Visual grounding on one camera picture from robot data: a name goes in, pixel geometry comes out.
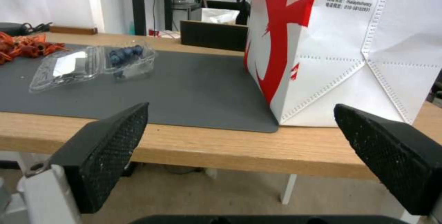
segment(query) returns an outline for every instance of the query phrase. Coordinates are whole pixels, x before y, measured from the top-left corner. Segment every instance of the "orange wire bundle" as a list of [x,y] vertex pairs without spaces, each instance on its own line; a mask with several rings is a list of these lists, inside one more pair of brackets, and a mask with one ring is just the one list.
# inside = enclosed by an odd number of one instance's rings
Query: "orange wire bundle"
[[0,65],[14,60],[17,56],[36,58],[60,50],[67,50],[65,44],[46,42],[46,34],[11,37],[0,32]]

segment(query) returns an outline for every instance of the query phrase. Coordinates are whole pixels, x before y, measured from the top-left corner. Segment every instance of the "textured rubber pad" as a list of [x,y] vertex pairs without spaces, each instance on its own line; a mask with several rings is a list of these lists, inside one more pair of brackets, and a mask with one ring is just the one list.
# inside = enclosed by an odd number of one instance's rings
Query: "textured rubber pad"
[[357,155],[413,215],[442,189],[442,147],[414,127],[337,104],[335,119]]
[[139,144],[148,120],[148,103],[135,105],[85,125],[50,159],[63,166],[81,213],[95,213]]

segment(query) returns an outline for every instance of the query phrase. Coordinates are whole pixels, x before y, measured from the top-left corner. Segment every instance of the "blueberry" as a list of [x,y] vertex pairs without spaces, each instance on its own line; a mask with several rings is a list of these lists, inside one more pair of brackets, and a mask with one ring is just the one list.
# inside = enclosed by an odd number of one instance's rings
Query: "blueberry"
[[143,48],[140,45],[135,45],[133,48],[134,54],[141,56],[143,54]]
[[120,58],[117,55],[113,54],[110,56],[110,63],[112,65],[118,65],[120,63]]
[[124,48],[123,52],[126,57],[131,57],[133,54],[133,50],[130,47]]

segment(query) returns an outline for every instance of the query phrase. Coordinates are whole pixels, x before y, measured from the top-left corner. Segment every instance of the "beige carpet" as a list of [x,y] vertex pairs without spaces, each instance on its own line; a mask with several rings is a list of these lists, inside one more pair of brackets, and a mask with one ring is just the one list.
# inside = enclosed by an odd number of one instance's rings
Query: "beige carpet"
[[[21,172],[0,169],[9,189]],[[173,175],[160,165],[138,167],[122,177],[103,208],[85,223],[128,223],[156,214],[379,214],[386,189],[353,179],[298,176],[289,205],[278,200],[285,175],[218,171]]]

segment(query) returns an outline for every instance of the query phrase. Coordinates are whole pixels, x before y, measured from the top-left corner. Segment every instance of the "white table leg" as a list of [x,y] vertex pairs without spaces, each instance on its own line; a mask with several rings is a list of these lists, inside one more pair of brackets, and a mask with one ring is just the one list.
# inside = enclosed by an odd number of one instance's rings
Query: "white table leg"
[[23,173],[38,162],[33,154],[28,152],[16,152],[16,161]]
[[384,201],[381,205],[381,214],[384,216],[390,216],[396,219],[400,219],[409,224],[417,224],[420,216],[411,215],[396,198],[390,194],[385,193]]
[[204,172],[206,175],[208,175],[212,179],[216,179],[218,176],[218,170],[213,168],[206,168],[204,169]]
[[285,184],[284,188],[281,191],[280,199],[281,203],[284,205],[289,204],[290,197],[292,196],[292,191],[295,186],[296,177],[297,177],[296,174],[288,175],[287,183]]

